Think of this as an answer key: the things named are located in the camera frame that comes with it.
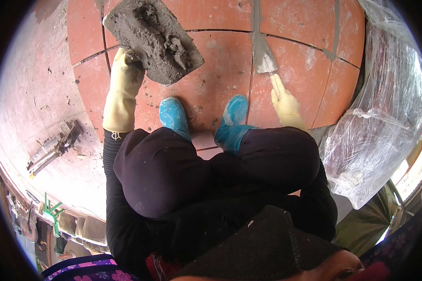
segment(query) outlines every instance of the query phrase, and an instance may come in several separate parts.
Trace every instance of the person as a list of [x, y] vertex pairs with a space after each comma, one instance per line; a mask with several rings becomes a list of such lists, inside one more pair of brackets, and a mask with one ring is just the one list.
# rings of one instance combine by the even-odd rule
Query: person
[[[270, 264], [295, 261], [281, 271], [284, 274], [271, 274], [280, 280], [316, 268], [330, 256], [350, 260], [350, 252], [330, 243], [337, 209], [316, 142], [298, 114], [297, 100], [278, 75], [274, 78], [279, 90], [272, 90], [271, 99], [282, 127], [241, 125], [248, 101], [235, 95], [214, 134], [224, 152], [203, 160], [191, 143], [185, 111], [176, 97], [166, 97], [159, 105], [163, 127], [151, 133], [135, 130], [135, 98], [144, 70], [133, 50], [118, 50], [103, 112], [106, 233], [118, 265], [146, 280], [167, 279], [184, 270], [225, 279], [229, 272], [218, 269], [232, 264], [229, 260], [248, 259], [245, 269], [265, 266], [251, 259], [262, 252]], [[300, 196], [288, 195], [298, 190]], [[263, 220], [271, 225], [257, 227]], [[247, 233], [244, 238], [241, 229], [256, 233], [255, 240]], [[280, 236], [280, 243], [273, 233], [287, 239]], [[233, 237], [242, 239], [232, 243], [236, 248], [224, 243]], [[271, 254], [259, 249], [274, 249], [269, 244], [273, 241], [277, 250]], [[258, 250], [247, 253], [245, 243]], [[226, 252], [212, 252], [216, 249]], [[284, 258], [278, 258], [285, 251]], [[298, 253], [311, 261], [297, 261]], [[210, 255], [215, 266], [208, 270], [213, 268], [213, 274], [203, 273]], [[359, 260], [351, 258], [355, 266], [346, 268], [358, 270]], [[194, 261], [202, 262], [197, 268]], [[252, 275], [238, 271], [230, 279], [257, 278], [253, 270], [247, 272]]]

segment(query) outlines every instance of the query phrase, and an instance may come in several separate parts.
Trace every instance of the yellow rubber glove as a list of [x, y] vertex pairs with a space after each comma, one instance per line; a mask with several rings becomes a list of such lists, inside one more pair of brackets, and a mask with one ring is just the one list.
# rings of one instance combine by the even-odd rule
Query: yellow rubber glove
[[103, 128], [116, 133], [135, 129], [136, 96], [145, 70], [134, 50], [119, 48], [111, 69], [111, 82], [103, 110]]
[[272, 89], [272, 104], [274, 105], [281, 125], [284, 127], [295, 127], [307, 132], [305, 122], [298, 113], [299, 104], [297, 99], [294, 98], [294, 96], [284, 88], [278, 74], [274, 74], [273, 78], [274, 79], [272, 79], [272, 83], [275, 83], [276, 88], [278, 88], [278, 93], [275, 89]]

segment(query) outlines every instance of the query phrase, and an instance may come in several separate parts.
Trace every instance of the boot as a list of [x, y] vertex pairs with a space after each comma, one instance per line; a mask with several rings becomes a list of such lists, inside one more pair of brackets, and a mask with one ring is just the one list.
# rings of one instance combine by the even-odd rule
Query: boot
[[214, 142], [225, 152], [237, 154], [242, 137], [249, 129], [260, 129], [251, 125], [240, 125], [247, 114], [248, 101], [243, 95], [232, 97], [225, 106], [222, 123], [214, 134]]
[[172, 129], [180, 136], [191, 141], [188, 123], [183, 106], [176, 97], [167, 97], [159, 105], [159, 119], [163, 127]]

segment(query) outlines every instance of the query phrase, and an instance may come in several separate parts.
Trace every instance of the plastic sheet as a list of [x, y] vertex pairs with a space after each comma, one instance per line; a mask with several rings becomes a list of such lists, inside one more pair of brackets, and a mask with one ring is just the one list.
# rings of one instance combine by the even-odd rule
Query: plastic sheet
[[331, 191], [355, 209], [388, 181], [422, 132], [422, 59], [414, 39], [390, 4], [360, 3], [375, 19], [366, 26], [365, 82], [320, 144]]

